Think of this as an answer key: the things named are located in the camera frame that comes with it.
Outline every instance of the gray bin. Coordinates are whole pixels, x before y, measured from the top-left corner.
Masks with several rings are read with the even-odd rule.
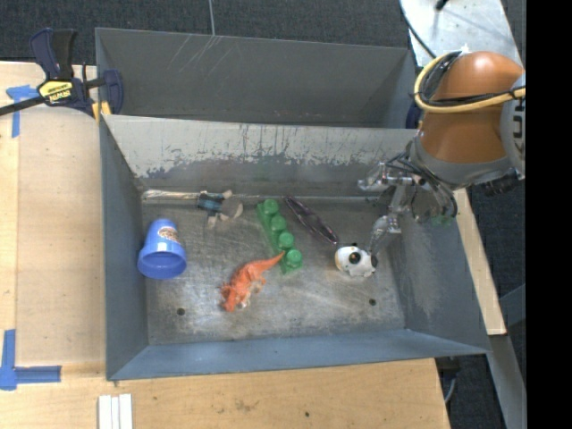
[[[97,30],[97,66],[120,71],[125,106],[101,123],[106,370],[110,380],[338,366],[484,353],[488,337],[467,258],[448,227],[406,218],[375,274],[352,279],[281,209],[301,269],[265,273],[249,307],[220,306],[233,270],[273,251],[257,220],[295,195],[341,238],[366,247],[382,202],[357,187],[400,152],[414,66],[405,49]],[[206,227],[202,190],[245,210]],[[159,196],[149,193],[160,191]],[[147,227],[178,226],[186,271],[136,267]]]

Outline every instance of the wooden table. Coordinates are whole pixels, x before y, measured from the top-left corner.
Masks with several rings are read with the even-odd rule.
[[[88,71],[94,74],[93,68]],[[0,63],[0,105],[11,103],[6,88],[35,87],[43,78],[34,63]],[[123,393],[132,396],[137,429],[450,427],[433,359],[108,382],[104,279],[97,254],[101,251],[100,174],[93,140],[97,124],[74,110],[39,105],[21,114],[21,135],[13,139],[12,119],[0,118],[0,334],[16,328],[17,366],[60,365],[62,381],[0,391],[1,428],[97,427],[97,398]],[[68,132],[65,138],[44,139],[42,132],[64,128],[67,122],[76,123],[77,135]],[[22,140],[30,145],[32,139],[38,140],[37,146],[41,143],[42,151],[23,150]],[[19,156],[26,158],[20,161]],[[33,164],[37,169],[26,169],[22,178],[25,167]],[[82,170],[81,176],[70,175]],[[84,194],[74,197],[82,189]],[[70,240],[69,224],[54,220],[58,196],[71,202],[65,221],[76,221],[76,240]],[[487,330],[505,333],[464,191],[458,193],[458,202],[458,225]],[[32,245],[29,231],[36,228],[39,237],[46,237],[42,228],[48,226],[49,246],[33,247],[40,253],[38,261],[47,263],[40,272],[21,256],[28,249],[23,245]],[[83,254],[73,257],[75,249]],[[96,257],[90,260],[86,250]]]

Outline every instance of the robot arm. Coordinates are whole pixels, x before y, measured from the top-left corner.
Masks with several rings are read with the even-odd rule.
[[[504,192],[525,177],[526,73],[490,52],[448,53],[415,84],[421,118],[405,151],[379,162],[358,186],[392,193],[374,224],[375,255],[400,234],[400,218],[442,222],[456,216],[456,189],[483,184]]]

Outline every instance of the toy eyeball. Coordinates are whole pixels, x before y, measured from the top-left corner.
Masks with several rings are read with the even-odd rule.
[[[361,255],[359,253],[353,252],[348,256],[348,261],[350,264],[357,264],[361,260]]]
[[[377,259],[356,246],[339,248],[334,256],[336,267],[349,276],[367,278],[375,272]]]

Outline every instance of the gray carpet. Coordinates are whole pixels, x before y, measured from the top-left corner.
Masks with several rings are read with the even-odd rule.
[[[501,0],[526,66],[526,0]],[[29,60],[38,29],[79,32],[75,63],[95,63],[95,27],[212,33],[377,46],[408,46],[398,0],[0,0],[0,59]],[[525,185],[470,197],[500,297],[525,282]],[[513,334],[526,379],[526,326]],[[504,427],[484,357],[460,360],[450,401],[453,429]]]

